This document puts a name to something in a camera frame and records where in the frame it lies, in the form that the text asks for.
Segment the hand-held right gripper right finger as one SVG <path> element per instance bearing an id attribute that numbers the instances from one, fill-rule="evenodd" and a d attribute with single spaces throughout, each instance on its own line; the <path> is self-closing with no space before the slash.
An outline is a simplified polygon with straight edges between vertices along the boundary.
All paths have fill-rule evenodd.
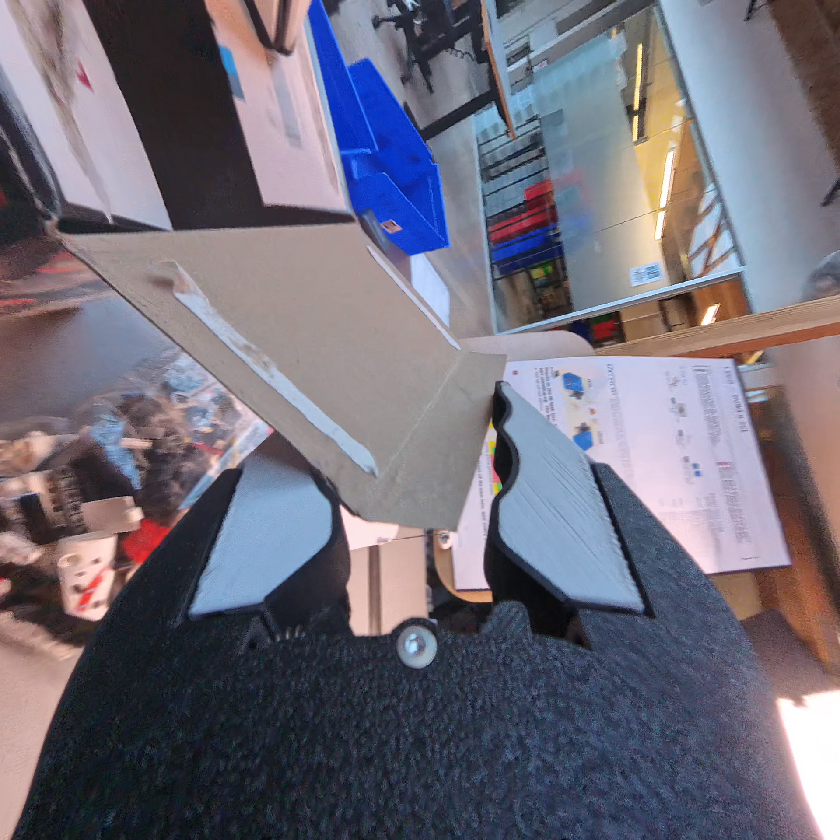
<path id="1" fill-rule="evenodd" d="M 592 460 L 507 381 L 492 397 L 501 488 L 484 572 L 496 604 L 537 635 L 588 644 L 581 613 L 650 617 L 650 604 Z"/>

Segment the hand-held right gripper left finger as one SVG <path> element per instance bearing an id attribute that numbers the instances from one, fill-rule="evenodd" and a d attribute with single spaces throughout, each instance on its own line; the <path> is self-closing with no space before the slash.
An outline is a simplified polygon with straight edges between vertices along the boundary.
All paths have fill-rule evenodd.
<path id="1" fill-rule="evenodd" d="M 279 434 L 242 462 L 188 617 L 256 616 L 276 641 L 351 637 L 350 548 L 340 499 Z"/>

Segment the toy truck box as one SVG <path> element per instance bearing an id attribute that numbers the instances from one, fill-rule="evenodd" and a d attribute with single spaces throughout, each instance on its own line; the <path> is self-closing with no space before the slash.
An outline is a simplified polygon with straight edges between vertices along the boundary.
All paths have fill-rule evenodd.
<path id="1" fill-rule="evenodd" d="M 65 251 L 363 519 L 453 531 L 505 357 L 470 351 L 353 212 L 314 18 L 2 2 L 2 313 Z"/>

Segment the large printed instruction sheet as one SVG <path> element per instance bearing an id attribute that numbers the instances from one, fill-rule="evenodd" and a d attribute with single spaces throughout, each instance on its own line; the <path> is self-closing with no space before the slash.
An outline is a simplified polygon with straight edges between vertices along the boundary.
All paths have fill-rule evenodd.
<path id="1" fill-rule="evenodd" d="M 749 406 L 730 360 L 510 360 L 503 381 L 608 466 L 704 574 L 791 566 Z M 455 588 L 489 590 L 493 425 L 451 546 Z"/>

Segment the black office chair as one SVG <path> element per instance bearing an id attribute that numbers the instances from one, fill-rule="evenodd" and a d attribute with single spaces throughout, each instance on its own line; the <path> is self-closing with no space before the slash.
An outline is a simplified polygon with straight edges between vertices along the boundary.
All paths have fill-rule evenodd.
<path id="1" fill-rule="evenodd" d="M 374 15 L 373 30 L 392 25 L 406 42 L 406 69 L 403 84 L 419 69 L 427 91 L 434 94 L 431 60 L 443 53 L 468 58 L 481 65 L 489 61 L 488 38 L 483 25 L 481 1 L 387 1 L 392 15 Z"/>

